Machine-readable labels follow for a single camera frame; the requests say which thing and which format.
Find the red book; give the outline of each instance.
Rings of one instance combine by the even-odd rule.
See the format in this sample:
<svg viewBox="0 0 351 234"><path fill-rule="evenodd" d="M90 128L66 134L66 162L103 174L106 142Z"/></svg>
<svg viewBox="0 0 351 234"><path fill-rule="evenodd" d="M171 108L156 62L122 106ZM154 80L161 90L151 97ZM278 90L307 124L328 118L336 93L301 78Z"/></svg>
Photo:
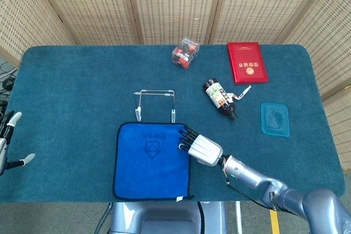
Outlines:
<svg viewBox="0 0 351 234"><path fill-rule="evenodd" d="M235 83L268 82L258 42L229 42L228 54Z"/></svg>

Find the dark bottle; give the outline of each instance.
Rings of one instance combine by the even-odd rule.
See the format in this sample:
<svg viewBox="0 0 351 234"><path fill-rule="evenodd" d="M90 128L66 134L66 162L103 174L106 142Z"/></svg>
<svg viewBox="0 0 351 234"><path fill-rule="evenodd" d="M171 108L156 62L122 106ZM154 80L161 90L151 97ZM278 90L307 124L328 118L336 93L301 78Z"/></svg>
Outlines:
<svg viewBox="0 0 351 234"><path fill-rule="evenodd" d="M223 87L215 78L209 79L203 85L203 90L211 98L213 103L225 115L228 115L231 120L237 118L235 113L235 105L233 99L229 98Z"/></svg>

